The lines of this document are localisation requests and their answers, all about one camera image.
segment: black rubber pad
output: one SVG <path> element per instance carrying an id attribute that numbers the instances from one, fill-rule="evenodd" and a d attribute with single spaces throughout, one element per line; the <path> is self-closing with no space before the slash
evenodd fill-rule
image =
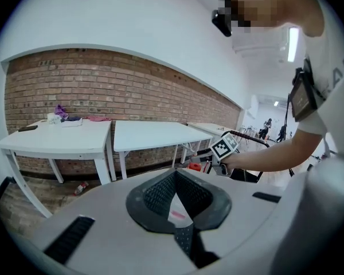
<path id="1" fill-rule="evenodd" d="M 188 227 L 176 228 L 174 238 L 183 252 L 191 257 L 191 246 L 193 243 L 194 225 Z"/>
<path id="2" fill-rule="evenodd" d="M 280 198 L 281 198 L 281 197 L 279 197 L 277 195 L 265 194 L 264 192 L 256 192 L 252 196 L 255 197 L 255 198 L 263 199 L 265 201 L 273 202 L 273 203 L 279 203 Z"/>
<path id="3" fill-rule="evenodd" d="M 94 223 L 88 217 L 76 218 L 68 228 L 45 250 L 55 261 L 65 264 Z"/>
<path id="4" fill-rule="evenodd" d="M 126 209 L 145 230 L 174 234 L 174 224 L 167 219 L 175 194 L 198 231 L 218 228 L 232 207 L 222 188 L 187 171 L 170 169 L 133 188 L 126 198 Z"/>

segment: head-mounted camera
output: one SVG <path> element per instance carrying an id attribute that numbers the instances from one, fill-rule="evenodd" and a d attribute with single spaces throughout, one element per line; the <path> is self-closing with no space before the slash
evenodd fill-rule
<path id="1" fill-rule="evenodd" d="M 212 13 L 212 23 L 225 35 L 232 35 L 231 22 L 237 21 L 240 27 L 250 27 L 251 22 L 245 21 L 238 12 L 238 2 L 232 0 L 224 0 L 224 7 L 214 10 Z"/>

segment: white table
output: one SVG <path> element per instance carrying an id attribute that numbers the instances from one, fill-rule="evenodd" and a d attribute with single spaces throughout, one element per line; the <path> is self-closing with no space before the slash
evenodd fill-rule
<path id="1" fill-rule="evenodd" d="M 52 214 L 37 199 L 28 187 L 16 163 L 18 156 L 49 159 L 52 170 L 59 182 L 64 182 L 54 159 L 94 160 L 101 184 L 111 182 L 108 174 L 104 149 L 107 149 L 108 164 L 112 180 L 116 180 L 111 145 L 111 121 L 92 122 L 83 120 L 78 127 L 62 127 L 41 120 L 31 125 L 32 131 L 15 132 L 0 140 L 0 148 L 5 150 L 14 179 L 32 204 L 46 217 Z"/>
<path id="2" fill-rule="evenodd" d="M 248 135 L 248 136 L 250 136 L 252 138 L 254 138 L 255 134 L 256 134 L 256 132 L 253 129 L 245 128 L 245 127 L 241 127 L 240 132 L 243 133 L 244 135 Z"/>
<path id="3" fill-rule="evenodd" d="M 210 139 L 208 147 L 214 142 L 216 142 L 218 139 L 221 138 L 222 134 L 226 131 L 236 131 L 235 129 L 231 129 L 228 127 L 224 127 L 218 124 L 214 123 L 196 123 L 196 122 L 188 122 L 187 125 L 189 127 L 193 127 L 194 129 L 197 129 L 198 131 L 202 131 L 204 133 L 208 133 L 212 136 Z M 184 164 L 186 159 L 186 150 L 183 151 L 181 163 Z"/>
<path id="4" fill-rule="evenodd" d="M 117 121 L 114 150 L 120 155 L 122 178 L 126 178 L 125 157 L 130 151 L 176 146 L 172 167 L 179 145 L 192 150 L 191 143 L 211 139 L 212 136 L 177 122 Z"/>

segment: brick wall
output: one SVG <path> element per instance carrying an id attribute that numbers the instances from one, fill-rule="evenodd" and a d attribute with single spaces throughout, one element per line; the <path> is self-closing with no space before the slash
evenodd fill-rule
<path id="1" fill-rule="evenodd" d="M 240 109 L 175 70 L 139 57 L 95 49 L 60 49 L 10 62 L 5 85 L 9 133 L 46 119 L 61 104 L 71 116 L 210 122 L 235 128 Z M 112 138 L 115 122 L 112 124 Z M 127 168 L 171 160 L 174 148 L 131 152 Z M 115 168 L 120 169 L 118 154 Z M 18 158 L 22 170 L 52 173 L 45 159 Z M 93 161 L 58 160 L 63 174 L 95 173 Z"/>

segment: white cloth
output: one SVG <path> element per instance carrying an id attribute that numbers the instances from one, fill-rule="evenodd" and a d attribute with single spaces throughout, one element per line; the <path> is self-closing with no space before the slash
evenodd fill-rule
<path id="1" fill-rule="evenodd" d="M 324 32 L 320 37 L 304 35 L 304 40 L 315 87 L 328 98 L 344 75 L 344 27 L 332 7 L 325 0 L 318 1 L 325 21 Z M 298 129 L 322 136 L 327 132 L 317 111 L 302 120 Z"/>
<path id="2" fill-rule="evenodd" d="M 83 123 L 83 118 L 75 121 L 64 121 L 61 123 L 62 127 L 76 127 L 76 126 L 81 126 Z"/>

